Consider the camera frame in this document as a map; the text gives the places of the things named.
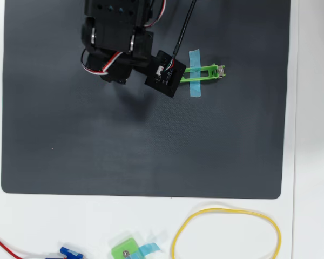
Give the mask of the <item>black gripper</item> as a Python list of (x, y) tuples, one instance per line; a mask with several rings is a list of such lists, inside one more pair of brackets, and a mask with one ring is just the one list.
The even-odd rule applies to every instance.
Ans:
[(146, 67), (151, 61), (153, 32), (141, 27), (88, 17), (82, 25), (81, 39), (89, 53), (86, 71), (108, 83), (125, 85), (132, 66)]

